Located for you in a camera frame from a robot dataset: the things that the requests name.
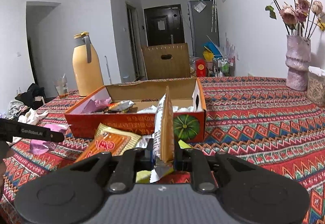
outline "thermos handle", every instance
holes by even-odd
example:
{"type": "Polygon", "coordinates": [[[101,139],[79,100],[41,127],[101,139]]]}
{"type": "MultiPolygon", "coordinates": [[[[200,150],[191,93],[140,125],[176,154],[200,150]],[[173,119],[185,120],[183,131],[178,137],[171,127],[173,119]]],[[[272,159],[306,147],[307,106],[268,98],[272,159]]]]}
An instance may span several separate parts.
{"type": "Polygon", "coordinates": [[[87,63],[91,63],[91,46],[90,46],[90,38],[89,36],[85,36],[83,38],[86,44],[86,51],[87,51],[87,63]]]}

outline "pink rose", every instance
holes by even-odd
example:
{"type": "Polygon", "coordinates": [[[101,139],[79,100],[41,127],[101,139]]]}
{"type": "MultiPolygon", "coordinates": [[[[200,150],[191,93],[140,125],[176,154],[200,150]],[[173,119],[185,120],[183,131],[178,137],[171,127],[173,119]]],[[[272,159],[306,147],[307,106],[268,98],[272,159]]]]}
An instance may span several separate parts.
{"type": "Polygon", "coordinates": [[[301,9],[296,9],[295,13],[296,13],[297,20],[299,22],[305,22],[306,21],[307,15],[301,9]]]}
{"type": "Polygon", "coordinates": [[[297,0],[297,5],[304,13],[309,12],[310,3],[308,0],[297,0]]]}
{"type": "Polygon", "coordinates": [[[290,5],[284,5],[283,9],[280,10],[280,15],[285,24],[296,24],[297,17],[294,9],[290,5]]]}
{"type": "Polygon", "coordinates": [[[323,11],[323,4],[320,1],[314,1],[314,3],[311,5],[311,10],[313,13],[315,13],[316,15],[321,14],[321,12],[323,11]]]}

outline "dark brown front door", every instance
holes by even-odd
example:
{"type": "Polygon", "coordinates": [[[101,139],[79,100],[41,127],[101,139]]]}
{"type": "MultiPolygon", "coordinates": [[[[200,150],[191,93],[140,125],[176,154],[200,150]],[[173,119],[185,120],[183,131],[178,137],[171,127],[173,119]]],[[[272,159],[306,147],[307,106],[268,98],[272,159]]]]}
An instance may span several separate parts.
{"type": "Polygon", "coordinates": [[[145,9],[148,46],[184,43],[181,5],[145,9]]]}

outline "green pumpkin picture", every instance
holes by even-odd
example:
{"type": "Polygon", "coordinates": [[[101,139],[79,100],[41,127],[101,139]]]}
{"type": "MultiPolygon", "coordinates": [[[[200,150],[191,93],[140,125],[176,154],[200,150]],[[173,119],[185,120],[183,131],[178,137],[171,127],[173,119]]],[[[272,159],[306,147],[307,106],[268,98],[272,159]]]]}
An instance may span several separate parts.
{"type": "Polygon", "coordinates": [[[173,122],[174,135],[180,140],[192,140],[199,134],[200,122],[196,117],[183,114],[175,117],[173,122]]]}

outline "flower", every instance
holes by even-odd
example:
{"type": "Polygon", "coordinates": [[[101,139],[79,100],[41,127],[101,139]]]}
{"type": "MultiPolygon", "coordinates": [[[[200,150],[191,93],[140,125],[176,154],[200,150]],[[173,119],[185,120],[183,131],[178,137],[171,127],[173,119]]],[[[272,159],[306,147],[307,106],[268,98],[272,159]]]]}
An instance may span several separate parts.
{"type": "Polygon", "coordinates": [[[321,29],[321,31],[325,31],[325,22],[322,22],[320,19],[318,20],[317,26],[321,29]]]}
{"type": "Polygon", "coordinates": [[[308,0],[297,0],[297,5],[304,13],[309,13],[310,3],[308,0]]]}
{"type": "Polygon", "coordinates": [[[297,17],[294,9],[290,5],[284,5],[283,9],[280,10],[280,15],[285,24],[296,24],[297,17]]]}
{"type": "Polygon", "coordinates": [[[305,22],[307,18],[307,14],[305,14],[301,9],[296,9],[295,10],[297,20],[299,22],[305,22]]]}
{"type": "Polygon", "coordinates": [[[320,1],[314,1],[314,3],[311,5],[311,10],[314,12],[316,15],[321,14],[323,11],[323,4],[320,1]]]}

